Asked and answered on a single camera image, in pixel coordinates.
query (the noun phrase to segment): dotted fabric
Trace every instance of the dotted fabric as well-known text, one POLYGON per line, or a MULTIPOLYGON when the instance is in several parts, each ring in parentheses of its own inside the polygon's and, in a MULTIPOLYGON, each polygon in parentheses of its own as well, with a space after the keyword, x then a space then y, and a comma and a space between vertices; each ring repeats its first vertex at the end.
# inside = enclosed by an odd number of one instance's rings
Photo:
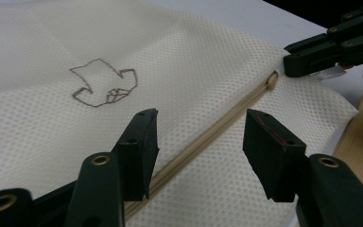
MULTIPOLYGON (((73 181, 87 156, 111 150, 132 117, 148 108, 159 110, 156 173, 278 68, 283 55, 250 35, 145 1, 0 5, 0 189, 22 187, 38 198, 73 181)), ((283 113, 314 151, 355 113, 314 80, 282 81, 280 94, 261 103, 270 114, 283 113)), ((240 226, 256 215, 252 225, 271 226, 286 218, 289 205, 269 208, 252 173, 242 177, 250 167, 242 158, 241 127, 233 130, 232 140, 205 151, 187 177, 184 171, 128 226, 227 223, 214 217, 236 217, 241 222, 231 226, 240 226), (211 155, 214 148, 227 155, 211 155), (214 173, 215 184, 206 175, 214 173), (177 192, 174 183, 181 183, 177 192), (204 192, 216 200, 194 189, 208 185, 216 191, 204 192), (196 199, 187 202, 182 192, 196 199), (239 192, 256 203, 243 202, 239 192), (159 212, 170 207, 181 210, 159 212), (268 209, 278 215, 263 215, 268 209)))
MULTIPOLYGON (((280 77, 276 89, 252 108, 272 114, 299 136, 307 145, 307 155, 322 153, 334 131, 355 113, 344 98, 309 78, 280 77)), ((244 127, 245 115, 172 179, 128 226, 287 226, 295 203, 267 200, 242 150, 244 127)))

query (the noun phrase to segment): black clamp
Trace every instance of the black clamp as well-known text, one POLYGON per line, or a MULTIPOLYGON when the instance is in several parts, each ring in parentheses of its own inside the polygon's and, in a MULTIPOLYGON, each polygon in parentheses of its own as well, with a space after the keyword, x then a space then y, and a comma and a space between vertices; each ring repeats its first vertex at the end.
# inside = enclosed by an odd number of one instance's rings
POLYGON ((23 188, 0 191, 0 227, 124 227, 124 201, 149 197, 159 151, 157 113, 136 114, 111 152, 84 160, 75 182, 36 200, 23 188))
POLYGON ((341 160, 305 156, 305 143, 268 113, 248 110, 243 150, 268 199, 293 202, 302 227, 363 227, 363 185, 341 160))
POLYGON ((339 63, 363 64, 363 7, 342 16, 342 23, 320 34, 285 47, 285 74, 299 78, 339 63))

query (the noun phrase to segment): metal grommet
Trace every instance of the metal grommet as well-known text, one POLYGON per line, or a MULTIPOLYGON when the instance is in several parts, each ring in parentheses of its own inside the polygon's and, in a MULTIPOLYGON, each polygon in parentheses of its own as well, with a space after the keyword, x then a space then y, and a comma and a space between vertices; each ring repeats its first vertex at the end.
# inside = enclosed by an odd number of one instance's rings
POLYGON ((95 166, 102 166, 107 164, 109 161, 111 160, 111 158, 109 156, 106 155, 99 155, 96 156, 91 163, 95 166))
POLYGON ((13 194, 0 196, 0 212, 10 208, 17 201, 17 197, 13 194))
POLYGON ((328 167, 339 167, 339 164, 330 158, 319 158, 318 162, 320 162, 322 165, 328 166, 328 167))
POLYGON ((350 46, 350 45, 353 45, 353 42, 348 41, 348 42, 344 43, 344 45, 350 46))

